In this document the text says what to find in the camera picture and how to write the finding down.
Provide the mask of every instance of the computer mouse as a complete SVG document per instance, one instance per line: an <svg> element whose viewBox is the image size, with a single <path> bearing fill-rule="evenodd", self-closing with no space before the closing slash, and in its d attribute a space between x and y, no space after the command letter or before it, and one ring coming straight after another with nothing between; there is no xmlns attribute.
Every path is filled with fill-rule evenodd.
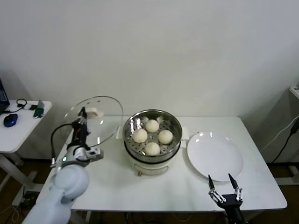
<svg viewBox="0 0 299 224"><path fill-rule="evenodd" d="M17 123L17 119L18 115L16 113L11 113L4 118L3 124L5 127L14 126Z"/></svg>

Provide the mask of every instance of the small white desk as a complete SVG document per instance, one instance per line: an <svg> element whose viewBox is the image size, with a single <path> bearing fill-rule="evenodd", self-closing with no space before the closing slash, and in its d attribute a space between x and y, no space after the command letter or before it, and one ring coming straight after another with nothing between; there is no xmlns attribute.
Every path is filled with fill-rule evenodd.
<svg viewBox="0 0 299 224"><path fill-rule="evenodd" d="M38 101L28 101L28 104L37 105ZM44 114L46 114L52 107L52 103L48 101L43 101L44 103ZM7 110L15 111L18 109L15 100L10 100L10 106ZM10 157L15 161L17 165L22 165L22 160L14 154L23 142L27 139L30 133L38 125L42 118L35 119L33 117L34 111L30 110L19 110L16 112L18 114L17 123L12 127L5 127L3 125L3 119L8 114L0 115L0 167L5 170L8 175L0 184L0 191L8 181L9 177L13 177L22 185L34 189L36 186L33 183L33 179L36 175L35 173L30 174L28 177L25 176L14 164L12 164L5 156Z"/></svg>
<svg viewBox="0 0 299 224"><path fill-rule="evenodd" d="M189 136L197 132L224 133L237 145L244 158L242 173L236 178L243 188L243 211L276 210L287 201L269 171L244 124L238 117L177 117ZM74 203L74 210L93 211L223 211L208 195L208 180L189 162L181 148L170 169L157 176L137 176L129 162L123 140L116 137L103 143L104 159L86 167L90 176L87 191ZM63 147L59 157L66 152ZM49 192L50 172L38 197ZM231 183L215 182L221 194L234 192Z"/></svg>

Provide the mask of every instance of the glass lid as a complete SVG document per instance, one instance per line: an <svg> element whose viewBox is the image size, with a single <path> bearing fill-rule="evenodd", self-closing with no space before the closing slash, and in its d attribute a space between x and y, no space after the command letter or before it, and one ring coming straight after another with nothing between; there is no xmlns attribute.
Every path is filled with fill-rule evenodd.
<svg viewBox="0 0 299 224"><path fill-rule="evenodd" d="M123 108L117 99L108 96L85 99L65 114L62 124L75 121L82 107L85 107L87 113L87 129L90 134L86 143L89 147L102 144L117 132L123 117ZM71 131L70 126L61 128L61 138L66 141L66 145L71 141L71 138L68 138Z"/></svg>

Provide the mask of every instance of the wooden floor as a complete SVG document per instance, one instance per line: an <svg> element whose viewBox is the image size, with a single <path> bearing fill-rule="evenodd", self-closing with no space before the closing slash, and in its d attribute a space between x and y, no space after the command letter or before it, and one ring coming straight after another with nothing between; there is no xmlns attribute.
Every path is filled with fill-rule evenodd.
<svg viewBox="0 0 299 224"><path fill-rule="evenodd" d="M27 161L21 167L23 173L28 175L30 171L37 170L36 183L44 183L49 172L49 163L40 161ZM288 168L284 167L271 167L271 171L275 177L288 177L291 176ZM4 179L6 173L0 169L0 181ZM0 192L0 213L11 205L15 195L21 188L21 185L10 178L7 185ZM288 208L277 211L267 211L252 219L250 224L299 224L299 186L283 186L281 187L287 201ZM13 224L12 208L0 214L0 224ZM16 224L22 223L29 209L23 209L22 215ZM213 224L217 220L217 224L224 224L225 219L221 217L220 213L192 213L192 216L186 222L178 221L171 213L123 213L123 212L93 212L91 215L91 224L124 224L125 217L128 216L127 224ZM185 219L189 213L176 213L177 218Z"/></svg>

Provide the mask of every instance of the white plate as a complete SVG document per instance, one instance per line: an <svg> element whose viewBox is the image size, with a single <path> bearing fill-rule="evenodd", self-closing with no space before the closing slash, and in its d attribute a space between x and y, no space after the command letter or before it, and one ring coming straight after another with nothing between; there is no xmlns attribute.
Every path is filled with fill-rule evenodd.
<svg viewBox="0 0 299 224"><path fill-rule="evenodd" d="M229 173L235 178L243 169L239 149L223 134L200 132L194 135L188 143L187 153L195 169L215 181L229 181Z"/></svg>

